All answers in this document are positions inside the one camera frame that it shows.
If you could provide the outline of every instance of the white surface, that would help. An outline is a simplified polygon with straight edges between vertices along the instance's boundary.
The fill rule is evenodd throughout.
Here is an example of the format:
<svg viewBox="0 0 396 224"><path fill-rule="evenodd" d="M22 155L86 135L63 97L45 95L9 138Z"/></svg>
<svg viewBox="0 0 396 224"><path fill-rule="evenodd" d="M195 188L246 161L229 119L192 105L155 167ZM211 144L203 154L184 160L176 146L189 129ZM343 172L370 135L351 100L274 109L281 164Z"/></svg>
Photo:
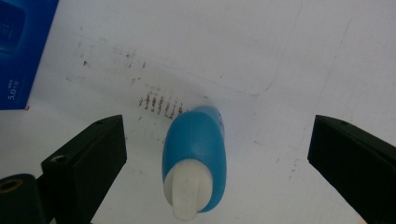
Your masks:
<svg viewBox="0 0 396 224"><path fill-rule="evenodd" d="M358 223L306 155L316 114L396 144L395 11L392 0L61 0L30 110L0 111L0 176L39 176L74 135L122 114L129 160L92 222L177 223L161 178L168 117L210 104L227 187L191 223Z"/></svg>
<svg viewBox="0 0 396 224"><path fill-rule="evenodd" d="M209 169L198 160L175 164L163 181L163 193L175 217L190 221L204 209L212 197L213 179Z"/></svg>

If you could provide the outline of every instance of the white bottle cap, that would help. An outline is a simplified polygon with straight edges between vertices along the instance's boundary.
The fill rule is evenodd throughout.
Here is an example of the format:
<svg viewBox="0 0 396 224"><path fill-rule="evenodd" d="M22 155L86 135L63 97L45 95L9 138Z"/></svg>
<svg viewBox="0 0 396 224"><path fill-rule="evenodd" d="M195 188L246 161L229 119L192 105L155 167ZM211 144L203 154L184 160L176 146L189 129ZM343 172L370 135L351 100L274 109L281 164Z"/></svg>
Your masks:
<svg viewBox="0 0 396 224"><path fill-rule="evenodd" d="M198 160L178 162L163 182L166 200L182 221L195 218L212 197L213 179L209 169Z"/></svg>

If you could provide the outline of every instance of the blue bottle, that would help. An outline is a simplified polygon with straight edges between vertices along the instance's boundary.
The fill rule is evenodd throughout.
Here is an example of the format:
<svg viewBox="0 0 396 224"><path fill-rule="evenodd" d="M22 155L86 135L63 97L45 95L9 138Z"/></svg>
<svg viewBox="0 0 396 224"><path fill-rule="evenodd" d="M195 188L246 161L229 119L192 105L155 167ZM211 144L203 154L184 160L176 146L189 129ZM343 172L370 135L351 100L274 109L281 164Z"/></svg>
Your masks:
<svg viewBox="0 0 396 224"><path fill-rule="evenodd" d="M224 126L213 106L179 115L163 147L163 190L180 220L213 209L224 193L227 175Z"/></svg>

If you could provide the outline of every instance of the bolt hole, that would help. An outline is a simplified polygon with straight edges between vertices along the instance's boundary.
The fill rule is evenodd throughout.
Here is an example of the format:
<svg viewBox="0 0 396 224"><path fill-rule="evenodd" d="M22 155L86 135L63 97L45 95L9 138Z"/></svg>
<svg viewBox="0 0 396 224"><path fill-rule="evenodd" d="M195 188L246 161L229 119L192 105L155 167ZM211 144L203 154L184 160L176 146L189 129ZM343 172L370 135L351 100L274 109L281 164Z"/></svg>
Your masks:
<svg viewBox="0 0 396 224"><path fill-rule="evenodd" d="M51 161L55 161L55 162L63 162L63 161L66 161L66 156L64 156L64 155L61 155L61 156L56 156L56 157L54 157L54 158L52 158L52 160Z"/></svg>
<svg viewBox="0 0 396 224"><path fill-rule="evenodd" d="M17 189L22 184L21 179L11 179L2 184L0 184L0 194L1 193L8 193L14 189Z"/></svg>

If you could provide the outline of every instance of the box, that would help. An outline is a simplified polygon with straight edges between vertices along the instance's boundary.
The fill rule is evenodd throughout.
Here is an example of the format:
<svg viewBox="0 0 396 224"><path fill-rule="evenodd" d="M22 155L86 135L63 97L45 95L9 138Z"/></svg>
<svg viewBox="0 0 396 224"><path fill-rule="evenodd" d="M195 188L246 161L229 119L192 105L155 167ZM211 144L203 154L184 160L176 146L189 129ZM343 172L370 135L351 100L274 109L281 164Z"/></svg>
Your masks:
<svg viewBox="0 0 396 224"><path fill-rule="evenodd" d="M58 0L0 0L0 109L24 109Z"/></svg>

